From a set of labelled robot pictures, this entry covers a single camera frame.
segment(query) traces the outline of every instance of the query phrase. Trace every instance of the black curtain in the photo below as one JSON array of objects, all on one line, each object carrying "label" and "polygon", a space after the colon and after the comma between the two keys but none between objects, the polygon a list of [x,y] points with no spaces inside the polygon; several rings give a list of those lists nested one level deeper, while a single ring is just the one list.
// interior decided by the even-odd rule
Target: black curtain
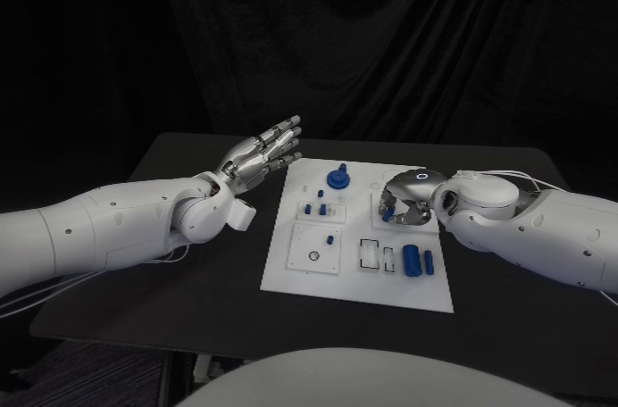
[{"label": "black curtain", "polygon": [[618,199],[617,0],[171,1],[215,132],[536,146]]}]

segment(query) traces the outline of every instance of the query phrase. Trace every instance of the white plastic board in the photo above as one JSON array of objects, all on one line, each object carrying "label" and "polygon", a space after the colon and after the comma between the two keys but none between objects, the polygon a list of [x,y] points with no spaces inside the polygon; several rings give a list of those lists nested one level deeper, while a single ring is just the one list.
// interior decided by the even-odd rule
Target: white plastic board
[{"label": "white plastic board", "polygon": [[[351,184],[337,190],[327,184],[327,175],[342,163],[348,165]],[[386,183],[410,169],[417,167],[318,159],[301,159],[293,163],[270,240],[262,279],[264,291],[454,312],[436,219],[420,227],[402,226],[384,223],[377,213]],[[322,197],[318,197],[318,190],[325,192]],[[303,213],[306,204],[312,204],[311,216]],[[321,216],[319,204],[327,204],[327,209],[337,209],[337,212]],[[299,226],[303,234],[293,236],[292,233],[299,234]],[[332,244],[327,242],[328,236],[334,236]],[[377,242],[379,269],[361,267],[363,239]],[[423,257],[422,276],[406,276],[404,245],[419,246],[420,252],[432,251],[432,276],[425,274]],[[384,248],[393,249],[391,256],[389,250],[384,255]],[[318,252],[318,260],[308,258],[311,252]],[[340,266],[334,265],[335,256]]]}]

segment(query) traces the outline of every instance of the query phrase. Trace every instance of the dark background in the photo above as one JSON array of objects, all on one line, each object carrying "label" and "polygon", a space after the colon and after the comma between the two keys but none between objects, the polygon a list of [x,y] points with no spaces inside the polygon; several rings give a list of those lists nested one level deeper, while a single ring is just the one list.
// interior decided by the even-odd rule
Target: dark background
[{"label": "dark background", "polygon": [[618,200],[615,1],[3,0],[0,212],[123,182],[163,131],[293,114],[303,137],[536,146]]}]

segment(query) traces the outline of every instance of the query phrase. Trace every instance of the robotic hand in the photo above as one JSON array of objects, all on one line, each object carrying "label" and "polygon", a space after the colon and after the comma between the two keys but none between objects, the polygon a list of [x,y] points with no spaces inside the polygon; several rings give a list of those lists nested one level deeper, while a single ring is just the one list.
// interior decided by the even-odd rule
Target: robotic hand
[{"label": "robotic hand", "polygon": [[[533,192],[497,175],[530,179]],[[539,190],[523,172],[426,169],[386,184],[380,214],[394,224],[422,225],[435,216],[464,246],[576,287],[618,293],[618,203],[552,189]],[[407,212],[394,215],[396,202]]]},{"label": "robotic hand", "polygon": [[256,209],[236,196],[301,159],[295,116],[227,153],[215,172],[95,188],[0,214],[0,296],[48,278],[117,270],[207,242],[225,224],[246,231]]}]

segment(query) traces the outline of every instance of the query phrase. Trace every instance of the blue object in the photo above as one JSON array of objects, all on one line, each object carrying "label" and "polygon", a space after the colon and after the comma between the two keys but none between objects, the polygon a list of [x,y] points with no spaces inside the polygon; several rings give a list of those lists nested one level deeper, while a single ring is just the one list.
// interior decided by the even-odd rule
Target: blue object
[{"label": "blue object", "polygon": [[433,275],[433,256],[432,251],[425,251],[425,273]]},{"label": "blue object", "polygon": [[334,170],[328,173],[327,183],[337,190],[341,190],[351,184],[351,176],[348,175],[345,163],[341,164],[340,170]]},{"label": "blue object", "polygon": [[403,269],[406,276],[416,278],[422,275],[422,257],[419,255],[419,246],[416,245],[403,247]]},{"label": "blue object", "polygon": [[383,222],[389,222],[389,218],[393,216],[394,213],[396,213],[396,208],[389,208],[386,210],[383,215]]}]

